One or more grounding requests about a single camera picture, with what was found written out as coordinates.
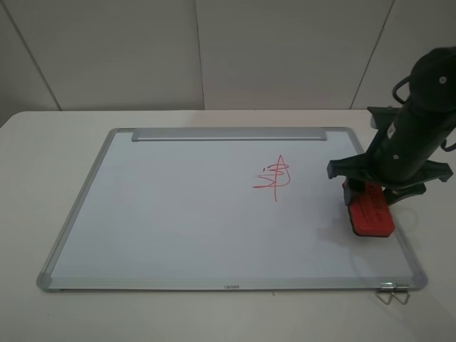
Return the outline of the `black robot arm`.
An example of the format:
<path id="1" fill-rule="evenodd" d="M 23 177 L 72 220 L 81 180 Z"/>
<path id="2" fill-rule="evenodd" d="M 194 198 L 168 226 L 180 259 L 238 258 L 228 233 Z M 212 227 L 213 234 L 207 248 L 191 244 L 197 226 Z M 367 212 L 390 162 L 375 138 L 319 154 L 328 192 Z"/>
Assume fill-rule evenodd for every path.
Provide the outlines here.
<path id="1" fill-rule="evenodd" d="M 453 151 L 446 139 L 455 129 L 455 48 L 435 48 L 393 87 L 400 108 L 370 107 L 377 133 L 365 153 L 332 160 L 329 178 L 344 176 L 344 201 L 351 205 L 369 185 L 387 204 L 425 193 L 425 183 L 448 181 L 453 172 L 430 156 Z"/>

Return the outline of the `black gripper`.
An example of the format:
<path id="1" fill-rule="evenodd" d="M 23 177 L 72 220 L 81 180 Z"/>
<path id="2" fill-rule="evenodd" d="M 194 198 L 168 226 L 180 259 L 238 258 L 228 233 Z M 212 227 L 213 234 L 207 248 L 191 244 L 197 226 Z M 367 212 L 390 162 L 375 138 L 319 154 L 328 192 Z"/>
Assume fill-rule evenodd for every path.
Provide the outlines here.
<path id="1" fill-rule="evenodd" d="M 430 156 L 450 134 L 450 114 L 438 113 L 416 105 L 401 108 L 369 107 L 377 133 L 365 153 L 332 160 L 329 178 L 346 177 L 343 198 L 346 206 L 366 191 L 366 183 L 385 188 L 388 206 L 426 192 L 424 182 L 450 178 L 450 166 L 433 162 Z"/>

